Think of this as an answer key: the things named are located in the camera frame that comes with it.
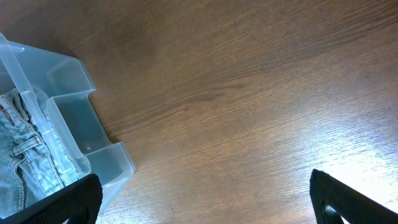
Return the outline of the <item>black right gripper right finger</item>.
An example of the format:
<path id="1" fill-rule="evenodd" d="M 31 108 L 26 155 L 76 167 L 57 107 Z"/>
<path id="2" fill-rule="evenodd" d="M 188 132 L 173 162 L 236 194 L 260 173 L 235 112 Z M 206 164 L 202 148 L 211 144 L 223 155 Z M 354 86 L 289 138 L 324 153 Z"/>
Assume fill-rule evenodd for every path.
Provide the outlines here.
<path id="1" fill-rule="evenodd" d="M 312 170 L 310 198 L 317 223 L 397 223 L 395 212 L 320 170 Z"/>

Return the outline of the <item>light blue jeans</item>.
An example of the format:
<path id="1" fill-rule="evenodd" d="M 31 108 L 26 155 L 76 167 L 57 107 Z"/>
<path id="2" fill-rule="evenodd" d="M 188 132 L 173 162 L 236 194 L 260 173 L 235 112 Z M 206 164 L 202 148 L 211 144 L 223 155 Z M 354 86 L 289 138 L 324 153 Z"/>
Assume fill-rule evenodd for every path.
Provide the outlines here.
<path id="1" fill-rule="evenodd" d="M 50 128 L 50 148 L 18 90 L 1 95 L 1 218 L 7 218 L 91 172 L 87 158 L 74 160 L 46 109 L 48 96 L 33 88 Z"/>

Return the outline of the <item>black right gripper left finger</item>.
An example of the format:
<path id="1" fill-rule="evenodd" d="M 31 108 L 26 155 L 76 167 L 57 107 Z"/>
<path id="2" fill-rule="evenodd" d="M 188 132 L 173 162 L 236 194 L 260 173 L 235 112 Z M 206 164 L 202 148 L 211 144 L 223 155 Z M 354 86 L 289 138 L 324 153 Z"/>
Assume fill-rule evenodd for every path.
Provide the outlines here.
<path id="1" fill-rule="evenodd" d="M 96 174 L 90 174 L 27 207 L 1 224 L 76 223 L 95 224 L 103 201 L 103 189 Z"/>

